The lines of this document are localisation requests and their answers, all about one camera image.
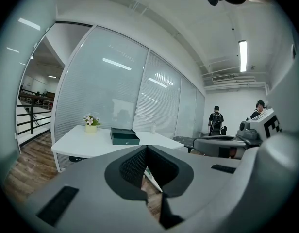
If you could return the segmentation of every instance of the ceiling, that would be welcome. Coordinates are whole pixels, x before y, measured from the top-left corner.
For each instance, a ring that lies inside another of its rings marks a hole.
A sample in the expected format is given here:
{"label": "ceiling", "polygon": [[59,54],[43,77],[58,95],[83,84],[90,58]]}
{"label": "ceiling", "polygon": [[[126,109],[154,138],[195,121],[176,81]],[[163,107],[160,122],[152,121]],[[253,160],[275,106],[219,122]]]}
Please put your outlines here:
{"label": "ceiling", "polygon": [[286,33],[280,13],[272,4],[247,1],[231,5],[220,1],[217,6],[211,6],[207,0],[110,1],[127,6],[163,27],[192,56],[205,78],[239,73],[238,42],[246,40],[247,70],[258,73],[257,81],[263,74],[266,78],[262,79],[267,79]]}
{"label": "ceiling", "polygon": [[34,63],[38,69],[45,75],[50,75],[59,78],[63,72],[63,67],[57,61],[57,59],[52,55],[51,51],[48,49],[44,40],[42,40],[37,46],[34,52]]}
{"label": "ceiling", "polygon": [[52,55],[44,40],[42,40],[34,52],[34,59],[41,65],[49,65],[62,68],[57,59]]}

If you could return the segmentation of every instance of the yellow flower pot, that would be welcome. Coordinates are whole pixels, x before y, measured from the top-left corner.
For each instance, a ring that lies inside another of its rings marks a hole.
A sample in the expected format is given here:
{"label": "yellow flower pot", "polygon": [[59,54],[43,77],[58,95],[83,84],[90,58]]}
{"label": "yellow flower pot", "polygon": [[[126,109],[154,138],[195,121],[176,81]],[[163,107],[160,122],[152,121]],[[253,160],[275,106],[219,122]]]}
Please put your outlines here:
{"label": "yellow flower pot", "polygon": [[96,133],[97,132],[97,126],[92,126],[92,125],[86,124],[85,132],[86,133],[91,133],[91,134]]}

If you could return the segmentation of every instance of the person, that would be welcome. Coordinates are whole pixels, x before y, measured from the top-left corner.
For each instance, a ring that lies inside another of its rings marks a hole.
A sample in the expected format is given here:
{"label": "person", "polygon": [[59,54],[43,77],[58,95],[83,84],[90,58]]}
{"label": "person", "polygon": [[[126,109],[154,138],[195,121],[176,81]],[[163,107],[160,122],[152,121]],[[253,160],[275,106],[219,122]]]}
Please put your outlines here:
{"label": "person", "polygon": [[224,122],[223,115],[219,112],[219,107],[214,107],[214,113],[212,113],[209,117],[209,135],[220,135],[222,124]]}
{"label": "person", "polygon": [[256,103],[256,109],[251,115],[251,119],[257,117],[265,109],[265,103],[262,100],[258,100]]}

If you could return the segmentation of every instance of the air conditioner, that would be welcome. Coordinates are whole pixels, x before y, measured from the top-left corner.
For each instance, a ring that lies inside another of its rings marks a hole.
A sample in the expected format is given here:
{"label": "air conditioner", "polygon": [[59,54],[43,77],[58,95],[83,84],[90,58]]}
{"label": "air conditioner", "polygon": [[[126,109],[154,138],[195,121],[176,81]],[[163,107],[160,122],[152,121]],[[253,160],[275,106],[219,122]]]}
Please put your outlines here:
{"label": "air conditioner", "polygon": [[218,83],[218,82],[226,81],[226,80],[234,80],[233,74],[223,75],[223,76],[218,76],[218,77],[212,78],[213,83]]}

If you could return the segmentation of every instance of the small bottle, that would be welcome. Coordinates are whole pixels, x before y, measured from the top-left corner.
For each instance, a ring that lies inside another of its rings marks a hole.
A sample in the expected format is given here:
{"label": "small bottle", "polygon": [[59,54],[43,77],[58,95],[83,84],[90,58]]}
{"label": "small bottle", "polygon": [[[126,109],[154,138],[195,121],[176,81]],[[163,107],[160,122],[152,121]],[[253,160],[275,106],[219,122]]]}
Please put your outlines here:
{"label": "small bottle", "polygon": [[151,126],[151,130],[150,130],[150,132],[151,132],[152,134],[155,134],[155,131],[156,131],[156,123],[154,122],[153,125]]}

